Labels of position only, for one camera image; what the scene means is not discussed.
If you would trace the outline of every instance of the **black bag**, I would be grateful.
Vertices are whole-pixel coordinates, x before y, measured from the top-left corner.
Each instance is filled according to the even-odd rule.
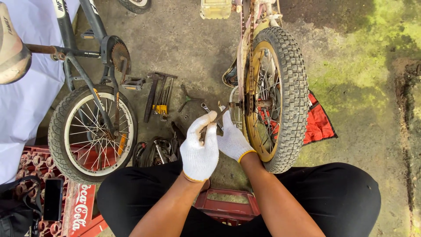
[[[23,181],[32,180],[32,188],[23,194],[22,201],[0,198],[0,237],[38,237],[38,222],[41,220],[43,211],[41,208],[40,179],[35,175],[29,175],[11,183],[0,185],[0,195],[14,188]],[[35,197],[36,204],[30,202],[28,194],[38,188]]]

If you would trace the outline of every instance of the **black pants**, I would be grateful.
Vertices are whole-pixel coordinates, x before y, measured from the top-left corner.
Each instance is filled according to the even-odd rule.
[[[129,236],[146,212],[181,173],[181,162],[127,167],[105,179],[98,208],[116,237]],[[367,237],[380,211],[378,184],[366,172],[345,163],[293,167],[276,175],[310,214],[326,237]],[[181,236],[271,236],[261,215],[227,226],[191,207]]]

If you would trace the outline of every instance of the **combination wrench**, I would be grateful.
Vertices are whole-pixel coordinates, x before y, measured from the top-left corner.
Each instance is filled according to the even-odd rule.
[[[208,109],[208,107],[206,106],[205,103],[201,104],[202,108],[206,110],[207,113],[210,113],[211,111]],[[216,121],[216,124],[218,125],[218,127],[224,131],[224,127],[221,125],[221,123],[219,121]]]

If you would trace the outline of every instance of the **white work glove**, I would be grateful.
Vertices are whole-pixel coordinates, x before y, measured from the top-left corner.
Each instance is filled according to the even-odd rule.
[[[180,146],[183,172],[192,181],[203,182],[213,173],[218,164],[219,151],[216,141],[216,124],[212,121],[216,112],[196,119],[187,131],[186,140]],[[200,131],[207,126],[204,142],[199,141]]]
[[[256,152],[245,139],[242,132],[232,123],[229,111],[225,112],[222,122],[224,123],[224,135],[218,135],[219,150],[238,163],[245,154]]]

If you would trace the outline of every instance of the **coca-cola logo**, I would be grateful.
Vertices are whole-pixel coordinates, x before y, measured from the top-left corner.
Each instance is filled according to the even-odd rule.
[[[76,207],[75,207],[75,214],[73,217],[75,220],[73,221],[73,230],[80,229],[80,225],[86,226],[86,217],[88,216],[88,207],[86,206],[86,196],[88,192],[86,191],[91,187],[91,185],[85,184],[78,184],[79,193],[76,198]]]

